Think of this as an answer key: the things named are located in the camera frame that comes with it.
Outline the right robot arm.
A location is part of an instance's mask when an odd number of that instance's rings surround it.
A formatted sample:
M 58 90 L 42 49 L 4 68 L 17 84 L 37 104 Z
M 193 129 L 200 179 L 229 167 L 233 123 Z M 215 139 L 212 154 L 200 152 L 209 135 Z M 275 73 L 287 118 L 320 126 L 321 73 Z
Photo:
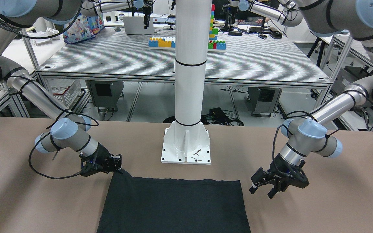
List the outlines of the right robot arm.
M 55 24 L 67 23 L 69 27 L 78 16 L 97 16 L 108 11 L 118 11 L 144 5 L 142 0 L 0 0 L 0 83 L 21 94 L 54 120 L 49 132 L 37 136 L 30 152 L 59 152 L 70 148 L 79 153 L 80 171 L 75 176 L 90 176 L 98 172 L 120 172 L 122 156 L 113 155 L 95 140 L 88 130 L 98 126 L 98 121 L 88 115 L 79 115 L 53 96 L 36 78 L 17 62 L 4 57 L 3 52 L 24 28 L 37 19 L 45 18 Z

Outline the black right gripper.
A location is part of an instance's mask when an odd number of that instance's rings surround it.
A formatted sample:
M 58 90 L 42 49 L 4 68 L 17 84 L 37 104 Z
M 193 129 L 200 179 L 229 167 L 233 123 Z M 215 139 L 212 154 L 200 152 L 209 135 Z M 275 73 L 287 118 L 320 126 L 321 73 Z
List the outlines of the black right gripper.
M 85 155 L 85 153 L 80 153 L 81 167 L 80 175 L 87 177 L 98 172 L 103 173 L 119 173 L 123 174 L 121 167 L 117 166 L 117 162 L 121 162 L 122 155 L 112 155 L 109 151 L 98 143 L 97 149 L 92 155 Z

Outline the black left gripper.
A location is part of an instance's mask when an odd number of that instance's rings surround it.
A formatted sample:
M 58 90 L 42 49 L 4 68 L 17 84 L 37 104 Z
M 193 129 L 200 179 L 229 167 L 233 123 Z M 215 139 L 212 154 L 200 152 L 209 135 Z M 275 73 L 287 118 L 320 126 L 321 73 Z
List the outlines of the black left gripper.
M 272 184 L 273 188 L 267 194 L 272 199 L 278 192 L 285 192 L 289 186 L 301 189 L 307 187 L 310 183 L 302 169 L 304 164 L 305 161 L 302 161 L 298 166 L 292 165 L 281 155 L 277 155 L 272 158 L 270 168 L 267 171 L 259 168 L 251 176 L 252 186 L 250 187 L 250 193 L 254 194 L 262 185 Z

